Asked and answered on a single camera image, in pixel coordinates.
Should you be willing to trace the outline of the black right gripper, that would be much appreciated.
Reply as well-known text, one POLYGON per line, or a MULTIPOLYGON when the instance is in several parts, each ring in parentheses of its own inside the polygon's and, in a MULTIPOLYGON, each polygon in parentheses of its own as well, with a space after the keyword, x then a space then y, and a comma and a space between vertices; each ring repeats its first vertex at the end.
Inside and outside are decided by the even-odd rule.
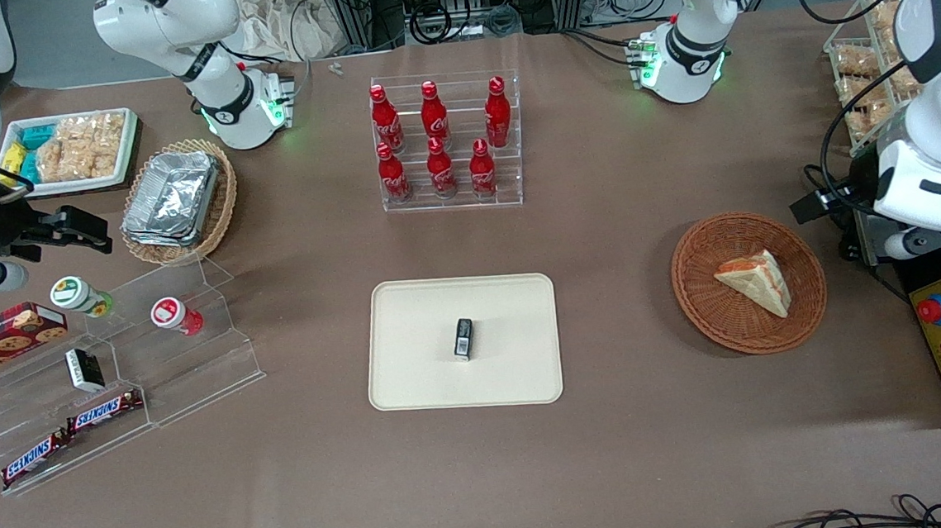
POLYGON ((27 204, 21 190, 0 183, 0 256, 38 263, 44 245, 87 247, 100 254, 113 251, 107 219, 72 206, 40 214, 27 204))

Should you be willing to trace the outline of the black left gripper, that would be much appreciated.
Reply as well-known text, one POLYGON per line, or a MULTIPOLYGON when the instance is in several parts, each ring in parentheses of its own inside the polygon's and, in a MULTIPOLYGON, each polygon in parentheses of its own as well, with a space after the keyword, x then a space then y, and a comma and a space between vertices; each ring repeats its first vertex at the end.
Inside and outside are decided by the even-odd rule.
POLYGON ((809 224, 827 216, 844 221, 853 212, 884 218, 875 208, 878 178, 873 173, 839 180, 829 178, 825 180, 825 185, 826 192, 815 189, 790 205, 797 225, 809 224))

